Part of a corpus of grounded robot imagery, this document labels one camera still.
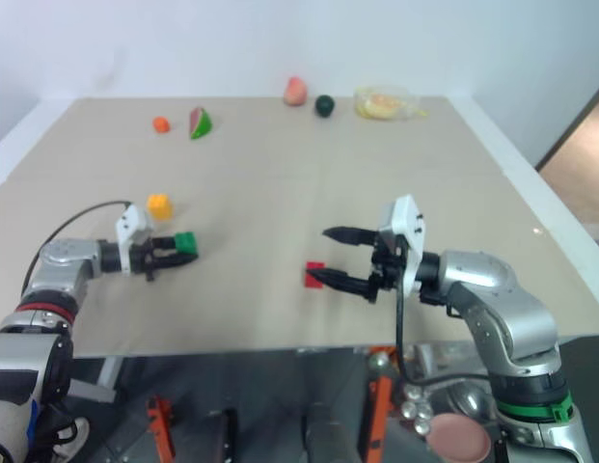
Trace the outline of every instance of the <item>pink plate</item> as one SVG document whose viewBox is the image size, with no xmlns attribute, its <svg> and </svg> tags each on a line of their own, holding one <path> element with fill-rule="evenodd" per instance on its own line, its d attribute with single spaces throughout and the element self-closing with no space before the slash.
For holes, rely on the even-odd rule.
<svg viewBox="0 0 599 463">
<path fill-rule="evenodd" d="M 443 413 L 434 417 L 431 425 L 427 444 L 449 463 L 478 463 L 490 453 L 490 436 L 475 420 Z"/>
</svg>

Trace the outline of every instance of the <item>red ring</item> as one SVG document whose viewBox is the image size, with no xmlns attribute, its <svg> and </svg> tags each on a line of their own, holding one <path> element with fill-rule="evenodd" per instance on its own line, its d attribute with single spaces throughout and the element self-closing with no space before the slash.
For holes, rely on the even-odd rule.
<svg viewBox="0 0 599 463">
<path fill-rule="evenodd" d="M 49 302 L 31 302 L 29 304 L 24 304 L 22 306 L 16 307 L 15 312 L 24 312 L 24 311 L 49 311 L 56 313 L 57 315 L 65 318 L 70 325 L 74 324 L 75 315 L 68 312 L 61 306 L 57 306 L 55 304 L 50 304 Z"/>
</svg>

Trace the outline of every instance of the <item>yellow block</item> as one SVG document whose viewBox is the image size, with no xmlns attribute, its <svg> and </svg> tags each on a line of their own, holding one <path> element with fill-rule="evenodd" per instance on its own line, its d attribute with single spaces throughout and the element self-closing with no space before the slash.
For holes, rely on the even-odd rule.
<svg viewBox="0 0 599 463">
<path fill-rule="evenodd" d="M 169 220 L 173 217 L 173 204 L 168 195 L 150 195 L 147 209 L 155 220 Z"/>
</svg>

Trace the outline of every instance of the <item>dark green ball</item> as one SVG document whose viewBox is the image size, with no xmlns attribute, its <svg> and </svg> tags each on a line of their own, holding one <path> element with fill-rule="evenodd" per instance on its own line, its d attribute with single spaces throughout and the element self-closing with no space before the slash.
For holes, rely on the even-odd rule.
<svg viewBox="0 0 599 463">
<path fill-rule="evenodd" d="M 328 118 L 331 116 L 334 106 L 336 106 L 336 102 L 333 98 L 328 95 L 321 95 L 316 99 L 314 109 L 316 110 L 316 114 L 321 118 Z"/>
</svg>

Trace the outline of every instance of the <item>beige table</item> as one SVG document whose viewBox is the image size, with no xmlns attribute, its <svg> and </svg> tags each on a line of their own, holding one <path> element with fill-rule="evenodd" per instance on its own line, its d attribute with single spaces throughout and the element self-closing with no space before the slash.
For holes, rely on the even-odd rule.
<svg viewBox="0 0 599 463">
<path fill-rule="evenodd" d="M 168 193 L 177 216 L 159 234 L 193 231 L 189 266 L 92 282 L 74 328 L 75 354 L 145 355 L 392 342 L 394 295 L 377 304 L 303 288 L 307 260 L 365 277 L 370 249 L 340 245 L 323 229 L 375 228 L 381 207 L 412 193 L 426 248 L 483 250 L 507 260 L 553 312 L 563 336 L 599 333 L 599 305 L 553 238 L 442 98 L 429 117 L 381 123 L 339 99 L 321 120 L 311 105 L 277 98 L 80 100 L 0 186 L 0 319 L 14 309 L 37 246 L 93 203 Z M 188 138 L 203 105 L 214 129 Z M 151 119 L 173 130 L 155 134 Z M 119 210 L 84 217 L 64 236 L 113 238 Z M 469 338 L 445 310 L 408 303 L 405 336 Z"/>
</svg>

